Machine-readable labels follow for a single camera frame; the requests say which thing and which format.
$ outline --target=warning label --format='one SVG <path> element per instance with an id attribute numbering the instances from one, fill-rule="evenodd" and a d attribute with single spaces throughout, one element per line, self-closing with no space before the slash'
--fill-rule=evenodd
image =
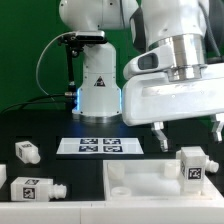
<path id="1" fill-rule="evenodd" d="M 101 76 L 97 79 L 94 86 L 98 86 L 98 87 L 105 87 L 106 86 Z"/>

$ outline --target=white plastic container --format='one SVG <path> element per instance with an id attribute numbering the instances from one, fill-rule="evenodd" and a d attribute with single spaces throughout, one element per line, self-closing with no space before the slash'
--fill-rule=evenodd
<path id="1" fill-rule="evenodd" d="M 67 189 L 53 185 L 53 179 L 18 177 L 11 184 L 12 201 L 42 201 L 65 198 Z"/>
<path id="2" fill-rule="evenodd" d="M 29 141 L 17 142 L 16 156 L 20 158 L 24 163 L 37 164 L 40 162 L 40 156 L 38 154 L 38 148 Z"/>

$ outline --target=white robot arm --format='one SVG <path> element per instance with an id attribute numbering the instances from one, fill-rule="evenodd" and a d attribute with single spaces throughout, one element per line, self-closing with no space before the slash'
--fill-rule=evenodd
<path id="1" fill-rule="evenodd" d="M 133 42 L 143 54 L 124 69 L 130 80 L 123 89 L 123 119 L 128 125 L 151 123 L 163 151 L 164 121 L 212 115 L 215 140 L 222 140 L 224 65 L 208 66 L 204 47 L 202 9 L 208 13 L 210 3 L 142 0 L 131 18 Z"/>
<path id="2" fill-rule="evenodd" d="M 71 30 L 88 31 L 91 36 L 91 32 L 101 29 L 128 27 L 137 8 L 136 0 L 62 0 L 59 11 Z M 116 51 L 110 43 L 84 47 L 83 83 L 77 97 L 74 118 L 99 123 L 120 119 L 121 90 L 116 84 Z"/>
<path id="3" fill-rule="evenodd" d="M 59 12 L 71 30 L 123 29 L 137 7 L 135 0 L 61 0 Z"/>

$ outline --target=white cable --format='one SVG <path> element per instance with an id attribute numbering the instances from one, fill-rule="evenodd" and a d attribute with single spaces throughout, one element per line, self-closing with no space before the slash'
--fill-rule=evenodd
<path id="1" fill-rule="evenodd" d="M 44 50 L 43 50 L 43 52 L 41 53 L 41 55 L 40 55 L 40 58 L 39 58 L 39 60 L 38 60 L 38 63 L 37 63 L 37 67 L 36 67 L 36 83 L 37 83 L 37 85 L 38 85 L 38 87 L 39 87 L 39 89 L 45 94 L 45 95 L 50 95 L 47 91 L 45 91 L 44 89 L 43 89 L 43 87 L 41 86 L 41 84 L 40 84 L 40 81 L 39 81 L 39 70 L 40 70 L 40 64 L 41 64 L 41 62 L 42 62 L 42 59 L 43 59 L 43 57 L 44 57 L 44 55 L 45 55 L 45 53 L 46 53 L 46 51 L 49 49 L 49 47 L 58 39 L 58 38 L 60 38 L 60 37 L 62 37 L 62 36 L 64 36 L 64 35 L 67 35 L 67 34 L 74 34 L 75 32 L 67 32 L 67 33 L 63 33 L 63 34 L 61 34 L 61 35 L 58 35 L 57 37 L 55 37 L 45 48 L 44 48 Z"/>

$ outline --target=black cable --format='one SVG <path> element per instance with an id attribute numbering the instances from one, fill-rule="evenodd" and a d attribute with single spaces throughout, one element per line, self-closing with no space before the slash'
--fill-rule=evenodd
<path id="1" fill-rule="evenodd" d="M 3 109 L 0 114 L 5 113 L 7 110 L 13 108 L 13 107 L 18 107 L 18 106 L 22 106 L 22 105 L 34 105 L 34 104 L 49 104 L 49 103 L 66 103 L 66 101 L 55 101 L 55 102 L 24 102 L 24 103 L 17 103 L 17 104 L 13 104 L 5 109 Z"/>
<path id="2" fill-rule="evenodd" d="M 35 97 L 35 98 L 32 98 L 32 99 L 28 100 L 27 102 L 31 103 L 31 102 L 35 102 L 37 100 L 43 100 L 43 99 L 49 99 L 49 98 L 55 98 L 55 97 L 62 97 L 62 96 L 65 96 L 65 95 L 64 94 L 50 94 L 50 95 L 46 95 L 46 96 L 38 96 L 38 97 Z M 24 103 L 24 105 L 22 105 L 18 109 L 22 110 L 26 106 L 27 106 L 27 104 Z"/>

